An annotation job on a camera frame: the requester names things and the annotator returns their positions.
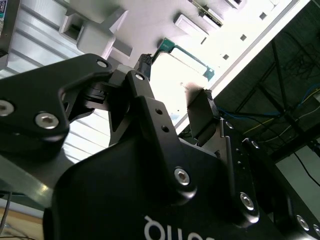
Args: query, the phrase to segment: black plastic part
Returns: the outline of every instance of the black plastic part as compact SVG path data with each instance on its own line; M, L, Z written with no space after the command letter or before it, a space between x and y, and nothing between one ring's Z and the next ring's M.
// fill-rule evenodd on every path
M213 137L202 147L217 155L225 167L228 177L228 194L234 211L229 219L241 228L247 228L258 222L260 213L256 198L248 155L242 147L242 136L230 128L226 120L221 119ZM253 202L253 209L248 209L241 201L245 193Z
M151 54L142 54L136 63L134 69L147 76L150 81L152 56Z
M263 212L259 222L246 229L232 224L228 216L234 209L224 197L228 185L223 164L198 147L183 142L181 147L198 180L198 191L188 203L163 201L154 147L142 138L130 138L65 173L53 194L54 232L49 234L57 240L186 240L192 233L203 240L284 240ZM147 225L147 216L162 226L166 238L158 227ZM145 230L151 238L145 237Z
M12 103L14 112L0 118L3 126L0 138L6 139L0 143L0 151L46 151L53 144L60 148L68 134L69 121L76 119L77 114L87 116L93 111L83 109L81 101L76 104L79 103L79 92L111 73L108 63L108 67L101 67L97 60L105 61L94 54L86 54L2 79L0 99ZM76 108L81 110L72 115L71 111ZM43 112L57 117L56 128L44 129L36 125L35 117Z
M268 155L261 148L254 147L249 138L243 141L243 146L249 153L254 177L264 194L272 199L273 222L279 231L290 240L320 239L313 228L313 225L319 226L319 221ZM304 230L298 223L298 215L308 224L309 230Z
M204 89L196 93L194 100L188 101L187 113L192 137L198 139L199 146L202 146L215 133L220 114L212 97Z

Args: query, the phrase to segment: electronic component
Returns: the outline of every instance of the electronic component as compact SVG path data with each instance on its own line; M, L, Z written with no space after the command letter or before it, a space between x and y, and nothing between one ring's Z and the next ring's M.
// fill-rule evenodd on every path
M188 0L190 3L192 3L196 8L200 11L202 15L205 15L207 18L209 18L211 21L213 21L216 25L219 27L222 27L223 23L219 20L219 17L216 17L211 12L206 10L204 7L202 7L199 3L197 3L194 0Z
M210 9L209 7L206 6L205 9L206 9L206 11L208 13L210 13L212 16L214 16L214 18L216 20L218 20L219 22L217 22L216 20L213 20L212 17L208 17L208 14L205 14L204 12L201 12L200 16L203 18L203 20L205 20L208 24L210 24L215 29L221 28L222 27L222 22L224 20L218 14L216 14L212 9Z
M183 14L178 17L174 24L201 44L209 37L204 30Z
M181 62L188 65L190 68L196 70L198 73L201 73L204 77L208 79L208 81L215 75L215 71L212 68L210 68L209 66L204 64L202 61L200 61L198 58L196 58L195 56L193 56L192 54L184 50L182 47L176 45L174 42L170 41L167 38L163 40L162 44L154 54L152 62L154 62L158 57L158 55L162 52L166 52L173 55L174 57L179 59ZM203 71L202 69L200 70L200 67L199 67L200 65L205 67L205 68L202 68L202 69L206 69L205 72L202 72Z

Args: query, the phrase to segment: hole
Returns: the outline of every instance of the hole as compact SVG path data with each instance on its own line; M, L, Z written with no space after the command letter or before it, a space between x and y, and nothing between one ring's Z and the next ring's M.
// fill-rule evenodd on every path
M178 176L182 181L186 180L186 175L182 171L178 173Z
M261 20L265 19L266 16L267 16L267 14L265 14L264 12L262 12L261 15L260 15Z
M96 63L100 66L100 67L103 67L103 68L106 68L108 67L108 64L102 60L97 60Z
M235 151L240 154L241 156L243 155L242 151L239 148L236 148Z
M51 117L48 116L44 116L42 118L42 122L46 123L46 124L52 124L54 122L54 120Z
M167 128L166 126L162 126L161 129L165 132L168 133L169 132L169 128Z
M163 113L163 112L162 112L160 109L158 109L158 108L156 108L155 111L156 111L156 113L159 114L159 115L162 115L162 113Z
M241 162L241 161L238 161L238 166L241 168L241 169L245 169L245 166L244 164Z
M244 34L242 34L242 36L240 37L240 39L241 39L242 41L246 40L246 38L247 38L247 36L244 35Z
M135 74L135 77L136 77L137 79L139 79L139 80L145 80L145 78L144 78L142 75L140 75L139 73L136 73L136 74Z

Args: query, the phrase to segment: screw hole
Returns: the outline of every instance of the screw hole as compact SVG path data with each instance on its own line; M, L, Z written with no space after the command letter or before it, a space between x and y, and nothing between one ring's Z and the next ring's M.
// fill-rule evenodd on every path
M267 16L267 14L265 14L264 12L262 12L261 15L260 15L261 20L265 19L266 16Z
M103 67L103 68L107 68L108 67L108 64L105 62L105 61L102 61L100 59L98 59L96 61L96 63L100 66L100 67Z
M165 133L168 133L169 132L169 128L167 128L166 126L162 126L161 127L162 131L164 131Z
M42 122L44 122L46 124L52 124L54 122L54 120L51 117L45 116L42 118Z
M238 161L238 166L241 168L241 169L245 169L245 166L244 164L241 162L241 161Z
M179 172L178 173L178 176L179 176L179 178L182 180L182 181L184 181L184 180L186 180L186 176L185 176L185 174L183 173L183 172Z
M155 111L156 111L156 113L159 114L159 115L162 115L162 114L163 114L163 112L162 112L160 109L158 109L158 108L156 108Z
M242 34L242 36L240 37L240 39L241 39L242 41L244 41L244 40L246 40L246 39L247 39L247 36L246 36L246 35L244 35L244 34Z
M243 155L242 151L239 148L236 148L235 151L240 154L241 156Z

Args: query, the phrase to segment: black metal bracket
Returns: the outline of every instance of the black metal bracket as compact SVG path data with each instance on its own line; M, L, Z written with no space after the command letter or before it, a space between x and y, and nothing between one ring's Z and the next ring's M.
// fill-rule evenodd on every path
M253 175L263 189L263 198L270 200L273 223L280 232L287 239L320 239L314 227L319 226L319 221L273 161L251 139L246 138L243 146L249 154Z
M216 132L202 148L215 153L227 172L229 194L235 209L230 218L242 228L255 224L259 220L259 208L256 199L248 155L241 145L241 137L224 119L216 127Z

